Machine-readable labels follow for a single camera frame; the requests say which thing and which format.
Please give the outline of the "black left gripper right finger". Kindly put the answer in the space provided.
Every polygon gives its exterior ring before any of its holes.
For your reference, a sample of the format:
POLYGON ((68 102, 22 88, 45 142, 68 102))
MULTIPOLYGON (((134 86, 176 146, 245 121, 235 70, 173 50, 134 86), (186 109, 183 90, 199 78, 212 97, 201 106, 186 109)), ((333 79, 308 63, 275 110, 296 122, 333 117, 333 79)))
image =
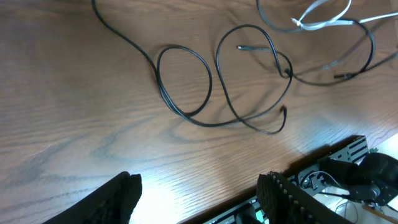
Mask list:
POLYGON ((259 175, 256 194, 270 223, 352 224, 278 172, 259 175))

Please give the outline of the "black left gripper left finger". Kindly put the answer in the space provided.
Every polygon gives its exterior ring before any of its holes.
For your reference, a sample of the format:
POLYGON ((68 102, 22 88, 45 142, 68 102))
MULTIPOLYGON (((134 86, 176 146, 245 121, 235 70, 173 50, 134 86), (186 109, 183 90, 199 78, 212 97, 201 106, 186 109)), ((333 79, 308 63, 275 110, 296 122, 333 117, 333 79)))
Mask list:
POLYGON ((141 175, 124 171, 44 224, 128 224, 141 195, 141 175))

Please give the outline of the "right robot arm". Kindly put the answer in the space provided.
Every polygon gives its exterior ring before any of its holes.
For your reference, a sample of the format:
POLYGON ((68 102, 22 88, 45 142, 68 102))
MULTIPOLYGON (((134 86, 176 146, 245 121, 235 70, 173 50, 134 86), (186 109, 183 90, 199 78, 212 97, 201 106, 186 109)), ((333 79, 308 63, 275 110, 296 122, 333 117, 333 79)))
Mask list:
POLYGON ((397 197, 397 159, 368 153, 360 164, 324 159, 319 162, 326 184, 347 190, 355 202, 387 205, 397 197))

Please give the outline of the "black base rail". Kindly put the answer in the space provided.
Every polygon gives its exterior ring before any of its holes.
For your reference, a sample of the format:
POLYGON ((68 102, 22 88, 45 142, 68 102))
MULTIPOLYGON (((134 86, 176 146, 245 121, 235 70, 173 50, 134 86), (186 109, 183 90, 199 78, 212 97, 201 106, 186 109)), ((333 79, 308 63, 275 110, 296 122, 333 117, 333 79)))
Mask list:
MULTIPOLYGON (((358 162, 361 156, 369 152, 365 136, 351 136, 332 146, 323 146, 312 152, 284 172, 286 178, 306 193, 314 196, 327 188, 326 183, 331 181, 328 171, 320 172, 319 162, 322 159, 335 159, 341 162, 358 162)), ((245 195, 220 208, 207 213, 199 223, 269 223, 267 214, 260 208, 254 192, 245 195)))

